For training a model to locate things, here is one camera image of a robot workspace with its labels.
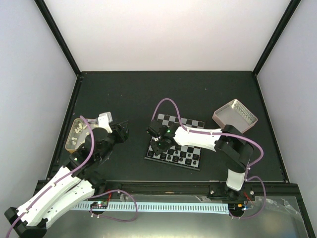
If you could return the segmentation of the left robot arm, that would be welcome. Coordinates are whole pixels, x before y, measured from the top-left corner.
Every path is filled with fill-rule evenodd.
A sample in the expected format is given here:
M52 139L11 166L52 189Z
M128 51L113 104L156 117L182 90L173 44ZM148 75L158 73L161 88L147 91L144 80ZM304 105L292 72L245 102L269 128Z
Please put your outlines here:
M107 160L116 144L129 135L128 121L101 123L92 128L85 118L88 133L55 176L23 205L8 208L10 223L6 236L15 231L20 238L42 238L62 215L83 200L103 197L106 180L97 168Z

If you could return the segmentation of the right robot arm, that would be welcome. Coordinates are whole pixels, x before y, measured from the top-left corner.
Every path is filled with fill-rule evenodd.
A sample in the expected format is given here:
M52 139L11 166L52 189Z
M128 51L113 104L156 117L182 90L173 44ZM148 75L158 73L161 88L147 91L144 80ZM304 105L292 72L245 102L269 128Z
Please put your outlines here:
M215 151L228 168L225 194L231 200L243 194L247 165L254 147L243 139L242 134L232 125L224 129L200 129L181 126L161 125L151 121L147 133L154 138L151 147L156 155L168 151L172 146L194 146Z

